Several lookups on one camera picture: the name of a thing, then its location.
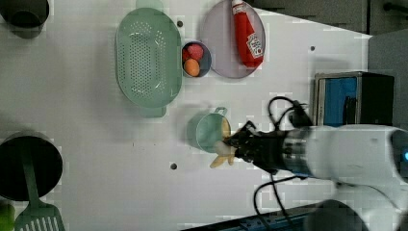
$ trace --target black pan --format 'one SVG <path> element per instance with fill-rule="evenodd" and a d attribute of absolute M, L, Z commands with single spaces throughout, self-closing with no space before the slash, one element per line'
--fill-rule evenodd
<path fill-rule="evenodd" d="M 18 147 L 28 147 L 36 174 L 38 195 L 49 193 L 63 174 L 63 159 L 58 149 L 44 136 L 19 133 L 0 145 L 0 196 L 28 201 L 27 184 Z"/>
<path fill-rule="evenodd" d="M 49 4 L 47 0 L 0 0 L 0 13 L 17 36 L 32 39 L 48 18 Z"/>

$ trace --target red ketchup bottle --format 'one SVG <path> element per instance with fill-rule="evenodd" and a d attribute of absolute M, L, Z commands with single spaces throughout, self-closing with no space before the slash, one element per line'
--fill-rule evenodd
<path fill-rule="evenodd" d="M 248 19 L 245 7 L 243 0 L 232 0 L 235 38 L 242 63 L 247 67 L 257 67 L 264 61 L 264 52 Z"/>

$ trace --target cup handle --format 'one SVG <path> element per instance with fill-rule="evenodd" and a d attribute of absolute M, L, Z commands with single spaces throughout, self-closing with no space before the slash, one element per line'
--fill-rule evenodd
<path fill-rule="evenodd" d="M 216 108 L 216 110 L 214 111 L 214 113 L 216 114 L 221 114 L 222 116 L 225 116 L 225 114 L 227 114 L 228 110 L 224 107 L 219 107 Z"/>

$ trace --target ketchup label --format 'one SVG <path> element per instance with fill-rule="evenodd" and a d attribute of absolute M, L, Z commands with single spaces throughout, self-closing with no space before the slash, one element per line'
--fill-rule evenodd
<path fill-rule="evenodd" d="M 234 6 L 232 9 L 232 13 L 235 15 L 237 13 L 242 13 L 245 12 L 245 8 L 243 7 L 243 4 L 239 4 L 237 6 Z"/>
<path fill-rule="evenodd" d="M 261 42 L 256 37 L 255 33 L 248 36 L 248 42 L 246 43 L 246 45 L 248 46 L 249 50 L 251 51 L 252 57 L 254 59 L 263 56 Z"/>

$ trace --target green spatula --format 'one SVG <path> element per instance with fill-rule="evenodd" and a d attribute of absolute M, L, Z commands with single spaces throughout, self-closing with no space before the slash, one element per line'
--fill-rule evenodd
<path fill-rule="evenodd" d="M 21 150 L 20 156 L 30 201 L 27 208 L 15 220 L 14 230 L 64 231 L 63 220 L 58 208 L 39 200 L 31 153 L 27 150 Z"/>

